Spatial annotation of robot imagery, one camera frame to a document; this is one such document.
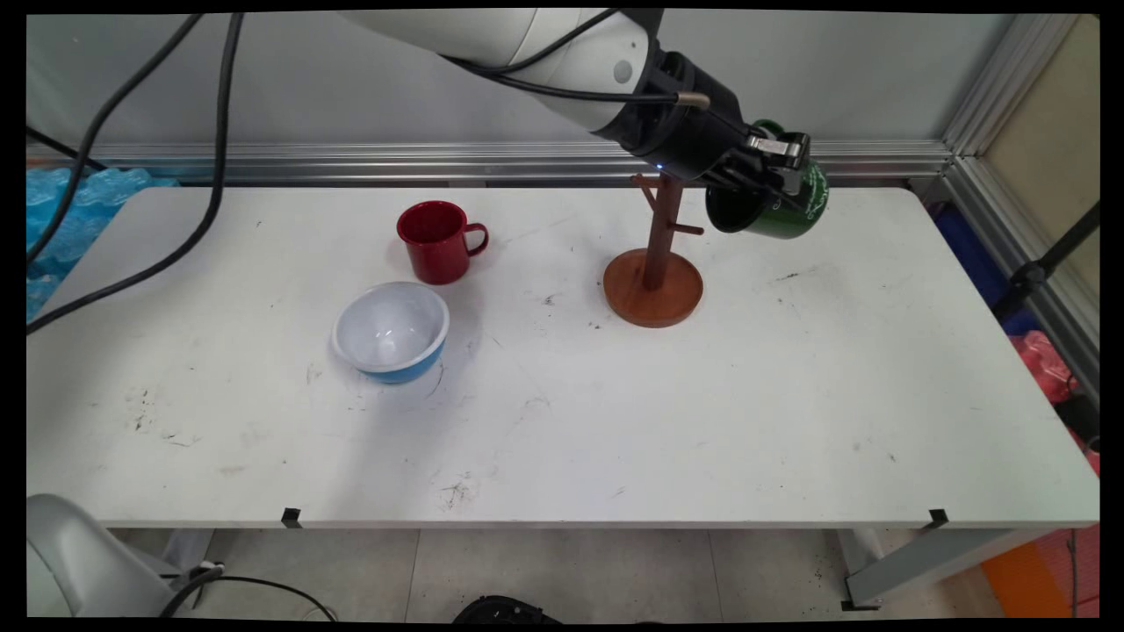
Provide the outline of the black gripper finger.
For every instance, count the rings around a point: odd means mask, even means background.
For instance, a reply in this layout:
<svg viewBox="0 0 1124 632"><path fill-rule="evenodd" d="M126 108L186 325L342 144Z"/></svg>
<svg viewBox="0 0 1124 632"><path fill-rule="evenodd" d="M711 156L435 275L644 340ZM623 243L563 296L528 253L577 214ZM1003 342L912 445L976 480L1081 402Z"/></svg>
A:
<svg viewBox="0 0 1124 632"><path fill-rule="evenodd" d="M804 168L718 163L708 171L710 213L803 213Z"/></svg>
<svg viewBox="0 0 1124 632"><path fill-rule="evenodd" d="M808 133L779 133L776 136L751 133L746 139L752 187L774 195L797 196L810 164L812 136Z"/></svg>

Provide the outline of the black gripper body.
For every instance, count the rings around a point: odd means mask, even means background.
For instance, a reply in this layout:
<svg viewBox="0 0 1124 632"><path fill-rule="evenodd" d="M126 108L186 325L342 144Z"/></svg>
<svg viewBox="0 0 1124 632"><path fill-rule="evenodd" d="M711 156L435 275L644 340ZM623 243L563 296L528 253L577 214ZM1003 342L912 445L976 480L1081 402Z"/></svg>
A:
<svg viewBox="0 0 1124 632"><path fill-rule="evenodd" d="M685 181L738 187L761 177L761 157L747 148L750 126L729 88L678 52L650 53L638 94L700 93L706 109L677 103L624 103L602 127L631 155Z"/></svg>

